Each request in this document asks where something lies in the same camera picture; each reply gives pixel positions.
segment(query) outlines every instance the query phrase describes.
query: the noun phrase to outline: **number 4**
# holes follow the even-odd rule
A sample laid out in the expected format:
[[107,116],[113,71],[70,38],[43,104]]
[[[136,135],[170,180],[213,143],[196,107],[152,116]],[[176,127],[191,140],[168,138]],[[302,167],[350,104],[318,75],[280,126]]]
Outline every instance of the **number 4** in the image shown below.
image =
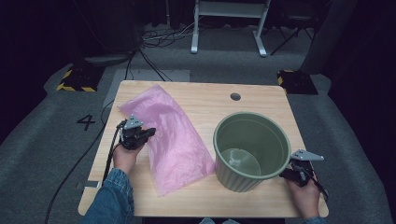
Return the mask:
[[85,124],[85,129],[84,129],[84,131],[87,131],[87,130],[88,130],[88,127],[90,126],[90,124],[95,123],[95,121],[91,121],[91,120],[92,120],[92,115],[89,114],[89,115],[85,116],[84,118],[79,119],[79,120],[77,121],[77,123]]

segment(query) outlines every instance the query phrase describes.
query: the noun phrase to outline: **black equipment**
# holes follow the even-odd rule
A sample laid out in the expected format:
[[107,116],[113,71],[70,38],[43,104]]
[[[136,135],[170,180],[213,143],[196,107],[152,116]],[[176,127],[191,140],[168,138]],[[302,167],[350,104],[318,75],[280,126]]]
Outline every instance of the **black equipment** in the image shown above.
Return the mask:
[[323,193],[324,200],[329,199],[329,191],[327,191],[319,182],[314,178],[315,172],[312,168],[311,161],[323,161],[322,156],[306,150],[298,149],[290,156],[291,169],[286,168],[279,176],[295,182],[300,188],[304,187],[309,179],[312,179],[318,189]]
[[128,119],[123,120],[119,125],[117,125],[117,130],[114,133],[113,141],[111,143],[110,151],[107,156],[107,163],[105,174],[103,176],[102,185],[105,182],[108,170],[110,169],[111,159],[113,158],[114,142],[116,141],[116,136],[120,132],[119,144],[128,150],[136,150],[143,146],[151,136],[155,134],[156,129],[150,128],[147,130],[142,130],[143,122],[137,119],[134,115],[131,115]]

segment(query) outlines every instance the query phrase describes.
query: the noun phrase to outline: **white metal stand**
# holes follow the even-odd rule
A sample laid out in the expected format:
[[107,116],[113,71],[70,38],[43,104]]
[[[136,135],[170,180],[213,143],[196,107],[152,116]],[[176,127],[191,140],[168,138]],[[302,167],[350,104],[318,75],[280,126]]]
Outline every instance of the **white metal stand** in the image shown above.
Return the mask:
[[267,56],[267,52],[262,44],[261,34],[270,3],[271,0],[265,0],[265,4],[206,2],[195,0],[194,32],[192,34],[191,53],[195,54],[198,52],[199,16],[223,16],[261,18],[259,30],[253,31],[253,36],[256,40],[260,55],[262,57]]

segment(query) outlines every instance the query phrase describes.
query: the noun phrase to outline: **person's left hand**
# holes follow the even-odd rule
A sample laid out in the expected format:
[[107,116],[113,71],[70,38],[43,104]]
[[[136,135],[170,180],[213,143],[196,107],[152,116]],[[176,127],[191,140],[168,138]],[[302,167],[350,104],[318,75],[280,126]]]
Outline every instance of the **person's left hand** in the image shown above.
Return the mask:
[[135,150],[128,150],[121,144],[117,145],[113,152],[114,168],[119,168],[129,175],[136,165],[137,154],[139,154],[143,146]]

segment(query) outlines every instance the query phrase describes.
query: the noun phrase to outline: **wooden table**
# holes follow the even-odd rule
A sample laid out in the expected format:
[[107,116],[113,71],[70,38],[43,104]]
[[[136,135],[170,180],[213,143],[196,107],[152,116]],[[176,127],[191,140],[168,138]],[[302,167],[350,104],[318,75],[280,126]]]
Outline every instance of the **wooden table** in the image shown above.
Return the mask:
[[[90,181],[102,181],[106,158],[117,124],[127,119],[117,105],[138,93],[160,84],[181,106],[201,136],[213,159],[213,133],[218,123],[237,111],[263,114],[279,124],[290,140],[291,151],[304,148],[304,142],[291,112],[285,92],[278,86],[209,84],[188,82],[122,81],[111,109],[100,146],[94,159]],[[234,101],[230,95],[239,93]],[[130,179],[134,187],[134,212],[137,217],[297,217],[298,212],[283,178],[264,180],[244,193],[224,188],[216,175],[210,175],[183,189],[159,197],[149,169],[149,146],[139,153]],[[98,188],[85,188],[78,211],[85,215]],[[323,198],[320,215],[329,214]]]

